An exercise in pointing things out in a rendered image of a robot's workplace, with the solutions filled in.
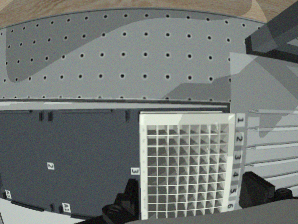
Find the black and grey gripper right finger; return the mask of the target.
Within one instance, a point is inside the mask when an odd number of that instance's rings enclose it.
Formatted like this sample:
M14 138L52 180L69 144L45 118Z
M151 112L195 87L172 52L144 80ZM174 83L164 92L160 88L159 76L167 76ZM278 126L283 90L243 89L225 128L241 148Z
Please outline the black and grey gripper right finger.
M252 171L242 175L239 197L239 205L242 209L285 199L298 199L298 197L293 197L292 191L287 188L280 188L275 191L273 184Z

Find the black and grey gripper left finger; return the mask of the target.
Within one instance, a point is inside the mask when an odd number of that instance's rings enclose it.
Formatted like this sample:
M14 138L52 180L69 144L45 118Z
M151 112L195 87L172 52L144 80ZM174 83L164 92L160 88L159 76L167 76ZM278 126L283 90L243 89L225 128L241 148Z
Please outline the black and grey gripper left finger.
M139 220L139 186L136 179L128 179L124 193L117 194L114 204L104 206L102 215L74 224L124 224L135 220Z

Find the white deep-well block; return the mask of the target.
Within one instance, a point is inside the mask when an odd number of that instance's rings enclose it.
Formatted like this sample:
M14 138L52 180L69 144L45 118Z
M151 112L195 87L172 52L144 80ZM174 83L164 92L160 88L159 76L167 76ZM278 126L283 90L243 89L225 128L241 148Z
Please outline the white deep-well block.
M140 113L142 220L226 212L235 113Z

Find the dark grey plate carrier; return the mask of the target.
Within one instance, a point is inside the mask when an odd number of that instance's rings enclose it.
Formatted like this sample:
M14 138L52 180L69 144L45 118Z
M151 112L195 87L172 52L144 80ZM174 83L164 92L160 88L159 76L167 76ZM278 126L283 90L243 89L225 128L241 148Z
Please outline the dark grey plate carrier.
M0 110L0 198L87 220L138 180L140 112L217 108Z

